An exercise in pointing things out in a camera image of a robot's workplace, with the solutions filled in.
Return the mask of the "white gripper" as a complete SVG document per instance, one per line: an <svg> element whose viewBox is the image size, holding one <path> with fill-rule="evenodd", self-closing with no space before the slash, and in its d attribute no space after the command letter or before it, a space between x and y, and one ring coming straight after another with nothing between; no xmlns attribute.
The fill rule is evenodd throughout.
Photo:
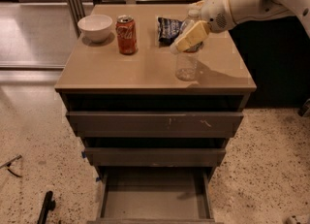
<svg viewBox="0 0 310 224"><path fill-rule="evenodd" d="M210 30L220 33L236 27L230 0L201 0L189 4L188 10L201 10L203 20L191 21L183 30L177 27L176 22L169 25L170 34L177 35L170 45L172 54L179 54L203 42Z"/></svg>

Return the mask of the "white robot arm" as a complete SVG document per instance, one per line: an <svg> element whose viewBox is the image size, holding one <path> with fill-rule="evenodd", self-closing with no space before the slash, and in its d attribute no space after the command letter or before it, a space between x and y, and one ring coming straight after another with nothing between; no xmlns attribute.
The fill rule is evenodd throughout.
<svg viewBox="0 0 310 224"><path fill-rule="evenodd" d="M181 32L170 46L179 54L203 42L209 33L231 30L247 21L296 16L310 36L310 0L201 0L189 6L199 20Z"/></svg>

